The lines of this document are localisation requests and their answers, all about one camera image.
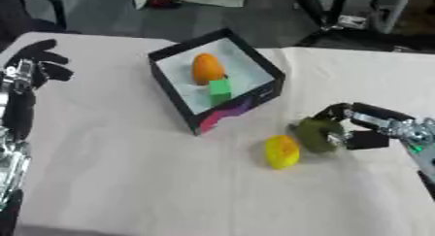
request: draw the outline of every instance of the orange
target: orange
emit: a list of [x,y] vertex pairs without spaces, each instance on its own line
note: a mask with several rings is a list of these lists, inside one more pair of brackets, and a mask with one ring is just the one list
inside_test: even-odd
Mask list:
[[209,53],[200,53],[193,60],[192,78],[199,85],[224,78],[225,73],[218,59]]

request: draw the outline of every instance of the yellow ball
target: yellow ball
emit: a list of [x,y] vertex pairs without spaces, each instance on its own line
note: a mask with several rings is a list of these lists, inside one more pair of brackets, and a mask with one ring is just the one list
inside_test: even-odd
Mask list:
[[283,169],[299,161],[299,146],[288,136],[274,136],[265,142],[266,161],[274,169]]

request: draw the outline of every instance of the green cube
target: green cube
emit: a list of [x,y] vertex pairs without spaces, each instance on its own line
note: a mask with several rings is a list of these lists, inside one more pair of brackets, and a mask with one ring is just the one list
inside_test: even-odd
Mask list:
[[209,95],[212,106],[217,106],[222,102],[231,99],[231,87],[226,78],[209,81]]

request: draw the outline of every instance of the white table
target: white table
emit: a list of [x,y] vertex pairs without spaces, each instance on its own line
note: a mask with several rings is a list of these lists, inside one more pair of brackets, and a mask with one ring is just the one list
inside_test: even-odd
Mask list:
[[119,235],[435,235],[435,204],[398,143],[307,154],[283,171],[265,166],[261,144],[342,101],[434,116],[435,56],[261,50],[287,73],[283,95],[194,137],[146,58],[172,43],[32,33],[0,63],[47,38],[76,74],[38,92],[21,223]]

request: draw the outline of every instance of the olive green object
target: olive green object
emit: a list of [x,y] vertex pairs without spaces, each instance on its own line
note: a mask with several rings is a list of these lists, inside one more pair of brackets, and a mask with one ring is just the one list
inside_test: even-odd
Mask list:
[[295,130],[299,142],[308,151],[314,153],[334,152],[337,147],[327,141],[324,132],[343,135],[345,129],[339,122],[304,118]]

